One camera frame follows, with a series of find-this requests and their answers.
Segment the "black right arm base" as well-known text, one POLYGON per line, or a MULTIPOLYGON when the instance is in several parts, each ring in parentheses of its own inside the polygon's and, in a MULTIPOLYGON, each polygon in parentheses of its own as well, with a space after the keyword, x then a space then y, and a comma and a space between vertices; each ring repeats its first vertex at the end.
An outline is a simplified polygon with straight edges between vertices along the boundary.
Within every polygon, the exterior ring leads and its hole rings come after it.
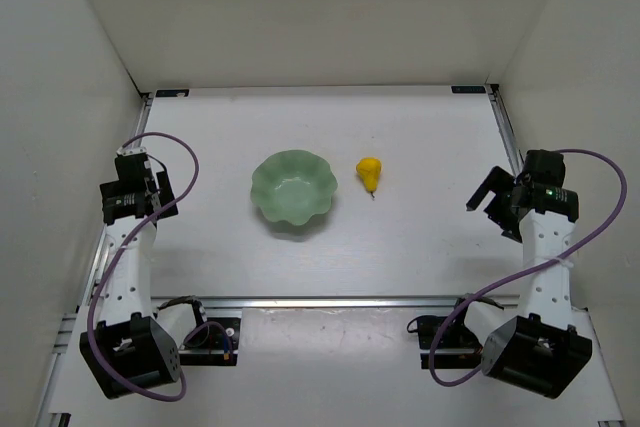
MULTIPOLYGON (((434 354, 436 370, 473 370, 479 367, 483 347, 464 325, 466 313, 467 309, 464 309, 442 335, 434 354)), ((418 338, 422 370, 427 371, 430 367, 431 344, 445 319, 445 316, 419 315, 411 319, 406 326, 407 333, 418 338)))

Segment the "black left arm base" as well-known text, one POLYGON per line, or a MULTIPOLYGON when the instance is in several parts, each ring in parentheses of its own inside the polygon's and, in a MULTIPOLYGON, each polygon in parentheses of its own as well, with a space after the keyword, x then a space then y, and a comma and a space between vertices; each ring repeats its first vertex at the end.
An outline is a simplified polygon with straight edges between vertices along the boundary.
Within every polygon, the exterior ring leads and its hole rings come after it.
POLYGON ((183 366, 237 365, 239 317, 210 316, 195 296, 170 299, 154 309, 154 316, 176 343, 183 366))

